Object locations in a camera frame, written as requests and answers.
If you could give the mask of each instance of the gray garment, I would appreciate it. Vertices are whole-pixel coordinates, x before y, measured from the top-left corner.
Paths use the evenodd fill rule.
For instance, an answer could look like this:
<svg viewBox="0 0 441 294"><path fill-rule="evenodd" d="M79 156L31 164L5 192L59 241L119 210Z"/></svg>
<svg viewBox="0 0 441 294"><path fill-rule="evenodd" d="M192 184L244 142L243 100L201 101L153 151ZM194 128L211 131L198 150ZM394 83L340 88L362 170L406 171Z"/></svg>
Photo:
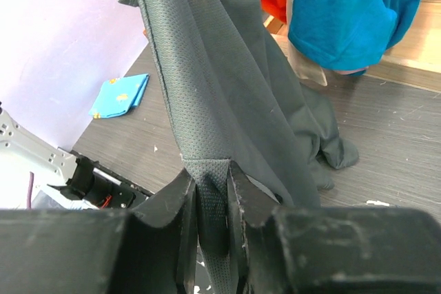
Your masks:
<svg viewBox="0 0 441 294"><path fill-rule="evenodd" d="M283 204L320 205L356 148L341 139L329 101L300 84L263 27L260 0L119 0L141 9L183 162L198 185L199 240L216 293L231 293L225 224L235 160Z"/></svg>

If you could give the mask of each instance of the gray wood floor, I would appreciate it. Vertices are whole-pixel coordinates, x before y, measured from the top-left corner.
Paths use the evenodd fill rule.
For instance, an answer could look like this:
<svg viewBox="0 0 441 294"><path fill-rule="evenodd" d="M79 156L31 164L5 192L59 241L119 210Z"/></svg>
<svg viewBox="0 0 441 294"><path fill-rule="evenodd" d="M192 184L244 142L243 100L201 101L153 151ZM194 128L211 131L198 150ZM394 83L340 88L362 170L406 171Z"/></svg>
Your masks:
<svg viewBox="0 0 441 294"><path fill-rule="evenodd" d="M75 149L155 192L180 171L149 47L128 74L150 73L141 105L126 116L94 120ZM441 221L441 95L374 78L329 79L314 86L332 100L342 136L360 151L354 167L333 171L324 206L379 200L429 211Z"/></svg>

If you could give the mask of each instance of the white wall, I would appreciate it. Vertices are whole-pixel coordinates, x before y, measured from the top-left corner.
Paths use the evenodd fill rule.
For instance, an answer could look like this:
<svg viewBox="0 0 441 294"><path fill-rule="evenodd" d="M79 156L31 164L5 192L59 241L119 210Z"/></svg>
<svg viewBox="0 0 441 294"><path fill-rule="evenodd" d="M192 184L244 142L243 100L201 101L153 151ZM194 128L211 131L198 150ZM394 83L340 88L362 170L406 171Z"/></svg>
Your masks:
<svg viewBox="0 0 441 294"><path fill-rule="evenodd" d="M116 0L0 6L2 107L40 138L70 149L91 121L102 82L124 75L147 43L139 9ZM15 160L0 148L0 207L23 200L28 183L27 166L8 162ZM45 174L36 181L46 181Z"/></svg>

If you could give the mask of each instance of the blue cloth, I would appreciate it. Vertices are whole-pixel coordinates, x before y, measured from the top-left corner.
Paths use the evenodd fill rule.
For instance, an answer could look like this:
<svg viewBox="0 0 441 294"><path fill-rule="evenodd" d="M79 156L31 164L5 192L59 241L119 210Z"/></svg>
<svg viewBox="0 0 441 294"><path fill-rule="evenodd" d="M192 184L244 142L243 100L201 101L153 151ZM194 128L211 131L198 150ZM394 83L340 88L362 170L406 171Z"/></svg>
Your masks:
<svg viewBox="0 0 441 294"><path fill-rule="evenodd" d="M148 81L149 75L142 74L104 82L89 115L94 118L124 115L141 103Z"/></svg>
<svg viewBox="0 0 441 294"><path fill-rule="evenodd" d="M399 42L420 0L294 0L289 40L323 68L356 70L380 62Z"/></svg>

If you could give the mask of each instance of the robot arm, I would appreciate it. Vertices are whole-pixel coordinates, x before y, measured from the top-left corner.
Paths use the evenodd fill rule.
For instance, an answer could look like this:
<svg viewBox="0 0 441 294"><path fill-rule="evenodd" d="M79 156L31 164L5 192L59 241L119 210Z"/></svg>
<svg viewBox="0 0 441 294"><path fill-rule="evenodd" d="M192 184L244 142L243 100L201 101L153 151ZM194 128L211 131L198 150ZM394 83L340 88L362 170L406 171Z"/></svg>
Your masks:
<svg viewBox="0 0 441 294"><path fill-rule="evenodd" d="M61 185L51 187L70 200L87 200L98 208L128 208L152 195L98 162L54 148L14 121L0 103L0 152L3 151L55 173Z"/></svg>

